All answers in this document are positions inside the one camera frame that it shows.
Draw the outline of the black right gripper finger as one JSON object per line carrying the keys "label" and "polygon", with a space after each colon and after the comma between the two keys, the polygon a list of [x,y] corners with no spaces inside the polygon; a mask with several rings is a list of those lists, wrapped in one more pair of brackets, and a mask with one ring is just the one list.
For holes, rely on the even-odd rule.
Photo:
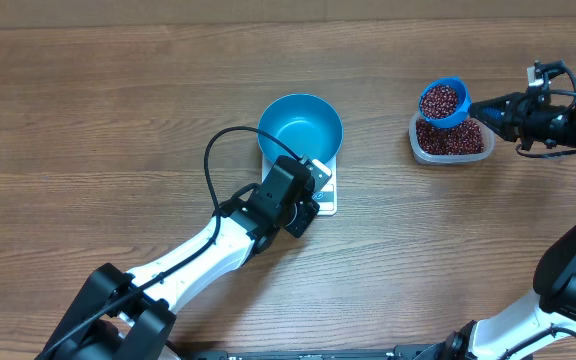
{"label": "black right gripper finger", "polygon": [[515,125],[506,116],[494,117],[479,114],[473,115],[473,118],[480,121],[504,141],[516,142],[519,139]]}
{"label": "black right gripper finger", "polygon": [[503,118],[515,116],[517,102],[524,93],[513,92],[493,99],[474,102],[470,105],[468,113],[473,118]]}

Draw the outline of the blue plastic measuring scoop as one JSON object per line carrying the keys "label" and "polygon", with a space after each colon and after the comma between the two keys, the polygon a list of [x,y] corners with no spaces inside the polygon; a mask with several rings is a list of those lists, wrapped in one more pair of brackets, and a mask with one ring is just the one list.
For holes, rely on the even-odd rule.
{"label": "blue plastic measuring scoop", "polygon": [[458,77],[441,78],[422,92],[418,101],[421,117],[437,128],[453,128],[468,118],[471,99]]}

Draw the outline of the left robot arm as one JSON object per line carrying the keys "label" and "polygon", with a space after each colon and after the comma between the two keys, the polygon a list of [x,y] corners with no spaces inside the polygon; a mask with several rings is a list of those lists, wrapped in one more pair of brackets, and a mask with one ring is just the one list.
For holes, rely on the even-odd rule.
{"label": "left robot arm", "polygon": [[40,353],[42,359],[175,358],[166,343],[178,312],[220,276],[271,244],[300,237],[319,211],[314,195],[333,172],[316,159],[279,156],[263,182],[219,204],[194,237],[148,264],[93,271]]}

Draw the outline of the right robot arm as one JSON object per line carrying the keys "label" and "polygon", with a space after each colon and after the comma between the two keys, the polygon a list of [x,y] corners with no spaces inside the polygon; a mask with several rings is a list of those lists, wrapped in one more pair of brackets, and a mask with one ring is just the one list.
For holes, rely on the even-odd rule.
{"label": "right robot arm", "polygon": [[[571,70],[561,61],[535,62],[527,70],[528,87],[473,103],[469,115],[528,157],[535,142],[576,154],[576,85],[569,105],[551,102],[550,83]],[[529,359],[546,346],[576,339],[576,225],[542,256],[531,290],[497,315],[472,321],[444,341],[417,353],[419,359]]]}

